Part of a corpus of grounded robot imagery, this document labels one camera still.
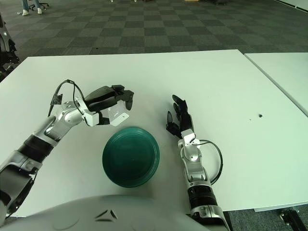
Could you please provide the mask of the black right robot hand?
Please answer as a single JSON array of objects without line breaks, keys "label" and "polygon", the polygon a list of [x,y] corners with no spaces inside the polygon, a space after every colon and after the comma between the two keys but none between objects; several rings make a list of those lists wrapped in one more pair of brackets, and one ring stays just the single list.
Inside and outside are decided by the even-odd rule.
[{"label": "black right robot hand", "polygon": [[167,112],[166,130],[173,136],[183,139],[185,146],[196,145],[193,142],[196,139],[194,132],[193,120],[188,112],[188,106],[185,100],[182,100],[177,95],[172,95],[173,108],[176,113],[176,118],[179,124],[173,121],[173,117],[170,111]]}]

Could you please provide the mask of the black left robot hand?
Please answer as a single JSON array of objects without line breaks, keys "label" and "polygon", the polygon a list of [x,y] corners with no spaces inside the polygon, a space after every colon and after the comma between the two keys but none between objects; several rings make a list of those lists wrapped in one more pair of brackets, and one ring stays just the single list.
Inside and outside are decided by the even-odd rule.
[{"label": "black left robot hand", "polygon": [[128,119],[134,93],[122,85],[103,86],[85,98],[76,97],[77,109],[90,126],[120,125]]}]

